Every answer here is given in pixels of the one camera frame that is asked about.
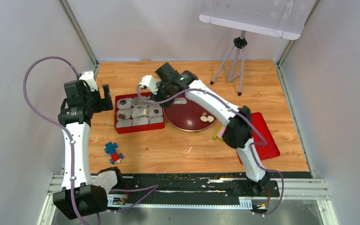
red plate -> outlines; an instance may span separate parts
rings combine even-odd
[[[186,104],[173,104],[170,108],[164,108],[164,113],[166,119],[173,126],[184,131],[200,131],[208,128],[216,121],[216,117],[190,99],[187,99]],[[214,121],[211,123],[202,122],[203,113],[206,113],[206,117],[212,116]]]

white wall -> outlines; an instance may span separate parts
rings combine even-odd
[[[94,54],[112,60],[223,59],[240,31],[199,20],[200,0],[69,0]],[[288,41],[247,33],[248,59],[279,60]]]
[[[360,1],[321,0],[284,70],[311,168],[360,224]]]
[[[58,1],[0,1],[0,224],[34,225],[53,173],[64,160],[61,130],[26,105],[23,76],[31,63],[49,55],[92,69]],[[57,118],[63,83],[75,78],[63,62],[47,61],[32,72],[29,97]]]

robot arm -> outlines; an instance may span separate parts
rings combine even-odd
[[[59,123],[66,127],[74,141],[74,159],[71,159],[71,144],[65,131],[65,169],[61,192],[53,194],[53,203],[67,216],[76,218],[71,204],[71,180],[74,180],[75,202],[82,216],[107,210],[107,194],[121,182],[121,173],[117,167],[100,171],[93,182],[89,169],[90,120],[94,113],[113,109],[108,85],[103,85],[101,98],[92,71],[86,71],[71,82],[64,84],[67,98],[63,101],[58,115]],[[74,176],[71,177],[71,164],[74,164]]]
[[[208,110],[226,127],[223,140],[228,146],[236,149],[244,164],[247,178],[253,181],[253,190],[256,192],[264,190],[270,178],[267,172],[259,166],[261,161],[255,146],[252,145],[252,148],[249,148],[254,141],[251,127],[237,115],[237,113],[240,113],[251,121],[249,108],[246,106],[238,107],[229,103],[210,90],[194,74],[189,71],[179,74],[168,63],[161,66],[156,73],[161,78],[160,82],[151,75],[143,77],[140,82],[142,88],[151,90],[151,100],[163,101],[180,91],[189,89],[189,91],[185,92],[185,97]],[[170,107],[173,101],[172,99],[161,104],[161,106]],[[251,151],[254,152],[257,160],[254,160]]]

red cutting board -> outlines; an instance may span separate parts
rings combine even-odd
[[[260,132],[260,134],[262,134],[262,136],[267,141],[267,145],[256,145],[256,151],[260,157],[260,160],[265,160],[280,156],[281,152],[279,152],[279,149],[275,144],[274,138],[272,137],[270,130],[268,129],[266,121],[264,120],[263,115],[260,112],[252,113],[252,124],[253,126],[256,127],[256,129]],[[262,142],[262,140],[256,134],[255,131],[252,131],[252,136],[255,142]]]

blue toy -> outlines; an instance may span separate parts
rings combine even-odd
[[[112,143],[112,142],[109,142],[107,144],[105,144],[105,149],[104,151],[107,153],[107,154],[110,154],[111,156],[111,159],[110,159],[110,162],[111,164],[115,164],[115,163],[120,163],[120,161],[123,159],[123,155],[122,153],[121,154],[118,154],[117,153],[117,143]]]

